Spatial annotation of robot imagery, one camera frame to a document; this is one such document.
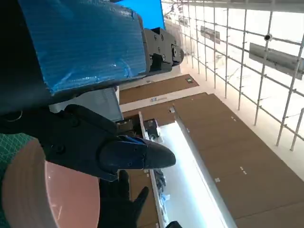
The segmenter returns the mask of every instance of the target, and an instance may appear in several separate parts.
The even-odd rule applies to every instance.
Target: blue plastic wrap
[[[138,15],[101,0],[19,0],[52,94],[146,71]]]

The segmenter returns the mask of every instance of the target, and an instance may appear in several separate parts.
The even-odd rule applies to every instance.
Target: gloved hand
[[[129,175],[119,172],[118,180],[100,180],[100,214],[98,228],[136,228],[143,205],[149,194],[144,187],[134,202],[130,201]]]

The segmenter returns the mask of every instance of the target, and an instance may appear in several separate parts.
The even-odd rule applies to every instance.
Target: screw
[[[65,152],[65,147],[63,145],[55,145],[53,148],[57,154],[63,154]]]
[[[74,116],[71,117],[70,122],[71,122],[72,127],[77,127],[79,125],[78,119]]]
[[[176,57],[176,49],[173,48],[173,56]]]

